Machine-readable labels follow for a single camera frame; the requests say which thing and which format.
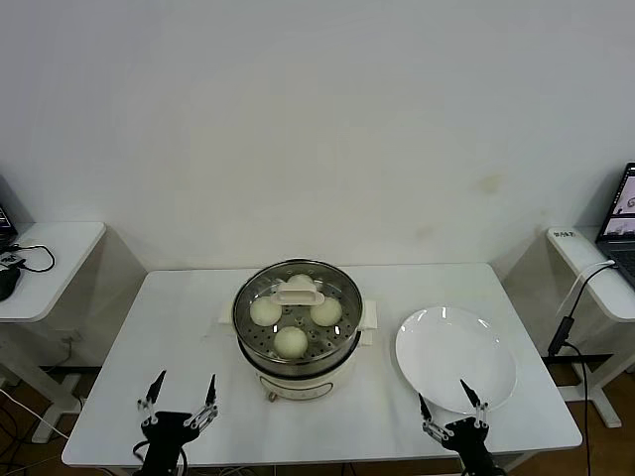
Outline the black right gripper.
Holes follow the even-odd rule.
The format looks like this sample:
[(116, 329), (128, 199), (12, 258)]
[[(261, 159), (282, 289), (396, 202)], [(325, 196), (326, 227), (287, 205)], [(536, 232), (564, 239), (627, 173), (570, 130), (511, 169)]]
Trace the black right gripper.
[(424, 433), (435, 441), (442, 441), (445, 449), (457, 452), (460, 457), (466, 456), (468, 459), (484, 457), (488, 454), (485, 439), (489, 433), (487, 420), (489, 404), (482, 401), (464, 380), (459, 381), (474, 408), (474, 418), (463, 418), (448, 423), (444, 427), (439, 426), (434, 422), (425, 398), (418, 394), (423, 419), (422, 428)]

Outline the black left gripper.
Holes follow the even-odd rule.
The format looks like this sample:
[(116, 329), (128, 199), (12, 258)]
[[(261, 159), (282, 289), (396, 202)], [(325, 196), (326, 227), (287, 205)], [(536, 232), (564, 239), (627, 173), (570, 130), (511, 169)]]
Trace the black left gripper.
[(181, 412), (157, 412), (155, 403), (162, 388), (166, 370), (150, 385), (145, 397), (137, 401), (142, 414), (143, 434), (149, 441), (148, 459), (178, 459), (183, 446), (197, 438), (197, 429), (206, 429), (218, 415), (216, 375), (211, 376), (203, 405), (192, 415)]

